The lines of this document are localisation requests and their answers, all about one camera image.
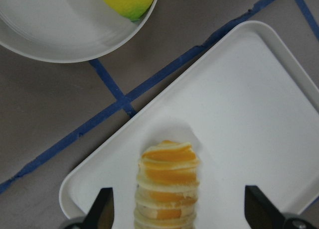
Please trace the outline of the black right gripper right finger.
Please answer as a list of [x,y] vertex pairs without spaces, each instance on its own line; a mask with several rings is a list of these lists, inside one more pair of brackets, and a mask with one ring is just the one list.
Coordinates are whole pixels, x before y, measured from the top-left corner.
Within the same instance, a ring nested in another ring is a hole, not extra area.
[[245,219],[251,229],[282,229],[285,217],[256,185],[245,186]]

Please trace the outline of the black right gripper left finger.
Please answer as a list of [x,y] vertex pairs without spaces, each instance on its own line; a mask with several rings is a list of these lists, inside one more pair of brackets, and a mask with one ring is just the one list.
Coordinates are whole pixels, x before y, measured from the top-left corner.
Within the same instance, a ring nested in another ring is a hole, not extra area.
[[111,229],[114,222],[113,188],[102,188],[83,221],[84,229]]

